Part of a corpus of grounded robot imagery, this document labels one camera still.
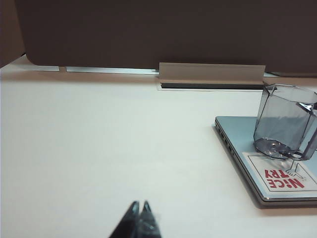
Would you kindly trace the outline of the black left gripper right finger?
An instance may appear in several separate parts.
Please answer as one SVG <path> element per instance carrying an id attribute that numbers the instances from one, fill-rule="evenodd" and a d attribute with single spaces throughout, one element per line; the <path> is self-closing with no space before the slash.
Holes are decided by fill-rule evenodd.
<path id="1" fill-rule="evenodd" d="M 140 237 L 160 238 L 161 233 L 156 219 L 151 211 L 148 201 L 144 202 L 143 210 L 140 214 Z"/>

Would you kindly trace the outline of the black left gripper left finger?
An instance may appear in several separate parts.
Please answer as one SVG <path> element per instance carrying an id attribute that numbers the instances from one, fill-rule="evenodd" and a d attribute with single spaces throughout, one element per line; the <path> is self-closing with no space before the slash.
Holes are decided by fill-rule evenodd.
<path id="1" fill-rule="evenodd" d="M 133 201 L 109 236 L 110 238 L 134 238 L 139 218 L 139 201 Z"/>

